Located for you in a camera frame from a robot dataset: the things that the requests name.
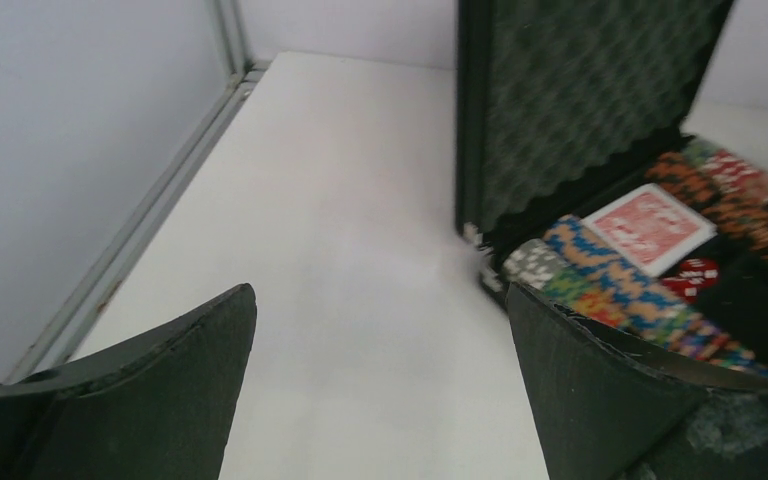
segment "deck of cards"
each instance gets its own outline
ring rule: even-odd
[[[583,223],[652,277],[716,235],[716,226],[654,184],[611,202]]]

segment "metal frame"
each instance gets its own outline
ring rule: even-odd
[[[264,67],[249,56],[237,0],[205,1],[228,75],[225,92],[14,366],[7,383],[63,364],[74,354],[260,78],[258,70],[252,69]]]

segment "textured lid lining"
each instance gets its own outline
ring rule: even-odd
[[[677,131],[730,3],[496,0],[480,229]]]

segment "box lid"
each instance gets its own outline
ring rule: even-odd
[[[557,218],[677,144],[731,4],[461,0],[458,230]]]

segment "white table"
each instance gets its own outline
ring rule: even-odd
[[[546,479],[507,320],[453,228],[454,73],[283,54],[78,356],[240,282],[223,479]],[[768,166],[768,113],[688,122]]]

